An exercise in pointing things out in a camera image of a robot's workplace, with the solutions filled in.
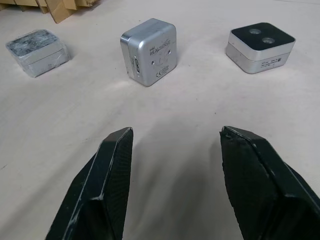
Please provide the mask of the cardboard rack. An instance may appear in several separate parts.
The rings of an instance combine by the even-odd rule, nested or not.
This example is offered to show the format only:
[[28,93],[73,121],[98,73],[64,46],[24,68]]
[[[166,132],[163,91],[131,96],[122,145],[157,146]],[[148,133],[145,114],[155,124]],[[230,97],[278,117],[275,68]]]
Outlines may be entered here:
[[39,8],[43,14],[50,13],[56,24],[61,23],[78,9],[90,8],[99,0],[0,0],[0,11],[18,6],[22,12],[28,8]]

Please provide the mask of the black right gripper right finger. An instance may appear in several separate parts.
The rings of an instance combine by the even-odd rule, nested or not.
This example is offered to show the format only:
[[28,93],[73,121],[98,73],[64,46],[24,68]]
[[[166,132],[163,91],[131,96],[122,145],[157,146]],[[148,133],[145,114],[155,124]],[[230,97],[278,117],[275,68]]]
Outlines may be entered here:
[[243,240],[320,240],[320,197],[265,138],[224,126],[220,143]]

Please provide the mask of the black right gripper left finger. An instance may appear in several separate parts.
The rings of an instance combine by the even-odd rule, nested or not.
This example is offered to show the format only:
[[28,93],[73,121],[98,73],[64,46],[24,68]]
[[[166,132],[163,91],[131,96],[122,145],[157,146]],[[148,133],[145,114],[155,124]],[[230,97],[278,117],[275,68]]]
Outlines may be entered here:
[[46,240],[123,240],[134,132],[109,134],[72,180]]

